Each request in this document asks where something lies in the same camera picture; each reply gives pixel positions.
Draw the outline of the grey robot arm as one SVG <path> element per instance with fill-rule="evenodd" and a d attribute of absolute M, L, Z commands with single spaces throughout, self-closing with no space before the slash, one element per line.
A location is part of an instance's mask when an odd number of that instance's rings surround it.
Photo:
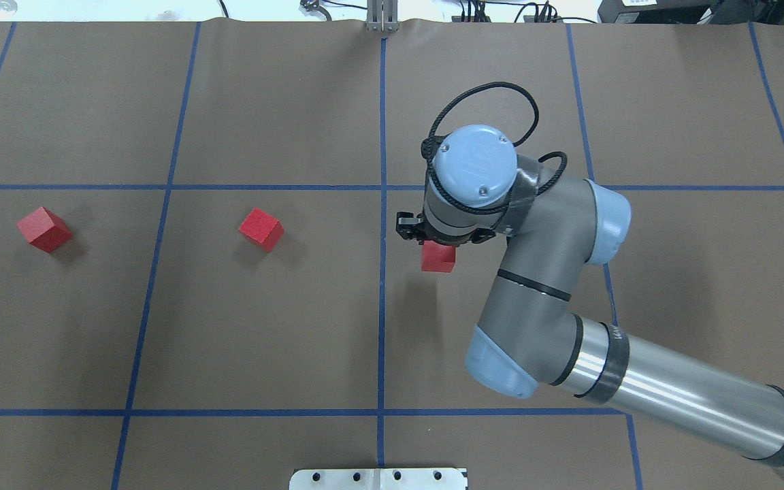
<path fill-rule="evenodd" d="M 784 480 L 784 389 L 732 375 L 570 309 L 587 265 L 606 265 L 627 236 L 625 196 L 565 174 L 568 157 L 533 159 L 491 125 L 435 129 L 419 214 L 396 233 L 458 247 L 506 240 L 466 356 L 468 372 L 513 398 L 538 385 L 640 414 L 769 466 Z"/>

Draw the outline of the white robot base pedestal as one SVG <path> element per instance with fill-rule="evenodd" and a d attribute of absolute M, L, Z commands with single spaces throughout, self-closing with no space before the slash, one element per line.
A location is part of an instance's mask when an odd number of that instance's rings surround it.
<path fill-rule="evenodd" d="M 289 489 L 469 489 L 466 469 L 346 468 L 303 469 Z"/>

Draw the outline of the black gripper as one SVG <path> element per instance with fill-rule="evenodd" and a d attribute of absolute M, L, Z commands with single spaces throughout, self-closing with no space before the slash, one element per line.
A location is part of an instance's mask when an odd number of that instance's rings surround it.
<path fill-rule="evenodd" d="M 477 227 L 466 232 L 455 232 L 445 235 L 433 227 L 422 215 L 398 212 L 395 215 L 395 232 L 405 241 L 435 242 L 439 244 L 466 244 L 487 242 L 497 235 L 493 230 Z"/>

